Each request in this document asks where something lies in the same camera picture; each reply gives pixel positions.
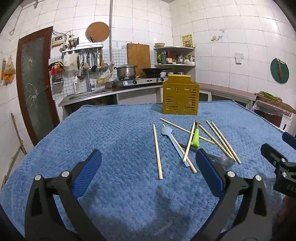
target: bowl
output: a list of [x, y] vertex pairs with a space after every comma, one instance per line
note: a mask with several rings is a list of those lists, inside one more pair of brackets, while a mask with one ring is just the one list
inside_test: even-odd
[[155, 44], [156, 48], [162, 48], [164, 46], [165, 46], [165, 43], [157, 43], [157, 44]]

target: blue blanket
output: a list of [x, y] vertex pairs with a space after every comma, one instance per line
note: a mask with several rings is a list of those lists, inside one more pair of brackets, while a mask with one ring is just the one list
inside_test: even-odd
[[[255, 113], [230, 101], [201, 102], [198, 115], [163, 115], [162, 105], [83, 106], [46, 136], [22, 161], [0, 193], [0, 203], [24, 234], [25, 208], [35, 175], [58, 176], [84, 161], [93, 149], [102, 152], [102, 165], [79, 202], [98, 230], [109, 241], [190, 240], [216, 206], [201, 173], [193, 174], [181, 162], [167, 137], [161, 135], [163, 117], [186, 129], [194, 119], [212, 134], [205, 120], [213, 121], [242, 165], [231, 170], [240, 177], [262, 176], [274, 217], [281, 195], [273, 191], [274, 168], [260, 154], [265, 142], [288, 159], [295, 151], [281, 140], [281, 132]], [[163, 180], [158, 180], [153, 137], [156, 125]], [[185, 144], [189, 134], [175, 127], [173, 135]], [[225, 156], [217, 145], [200, 141], [206, 152]], [[196, 166], [192, 152], [189, 158]], [[73, 230], [58, 198], [56, 203], [67, 228]], [[238, 198], [225, 228], [238, 211]]]

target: brown door frame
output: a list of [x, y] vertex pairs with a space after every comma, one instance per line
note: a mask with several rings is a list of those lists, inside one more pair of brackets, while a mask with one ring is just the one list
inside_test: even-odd
[[45, 92], [47, 96], [49, 112], [50, 112], [54, 127], [57, 127], [57, 125], [59, 124], [59, 116], [57, 113], [55, 102], [52, 98], [52, 90], [50, 86], [50, 79], [49, 79], [49, 72], [48, 72], [48, 60], [50, 59], [50, 43], [51, 43], [51, 37], [52, 37], [52, 30], [53, 30], [53, 27], [49, 27], [49, 28], [36, 31], [32, 34], [29, 34], [21, 38], [17, 46], [17, 62], [16, 62], [17, 94], [18, 94], [20, 110], [22, 112], [24, 123], [27, 128], [29, 137], [34, 146], [36, 146], [40, 140], [38, 140], [36, 133], [34, 131], [34, 128], [29, 116], [29, 112], [27, 109], [26, 99], [25, 99], [23, 79], [22, 79], [22, 48], [25, 43], [44, 36], [43, 56], [42, 56], [43, 79], [44, 79], [44, 86], [48, 86]]

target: green round cutting board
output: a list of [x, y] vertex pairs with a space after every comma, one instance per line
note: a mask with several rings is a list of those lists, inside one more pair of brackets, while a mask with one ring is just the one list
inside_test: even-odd
[[284, 84], [289, 79], [289, 69], [286, 64], [280, 63], [280, 65], [281, 65], [281, 71], [283, 73], [282, 78], [280, 78], [279, 76], [279, 66], [276, 58], [270, 64], [270, 72], [276, 82], [280, 84]]

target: green handle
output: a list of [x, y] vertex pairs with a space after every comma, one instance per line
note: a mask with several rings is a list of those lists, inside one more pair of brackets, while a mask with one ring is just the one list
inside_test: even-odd
[[200, 139], [200, 130], [196, 128], [193, 139], [190, 144], [192, 146], [199, 147], [200, 146], [199, 139]]

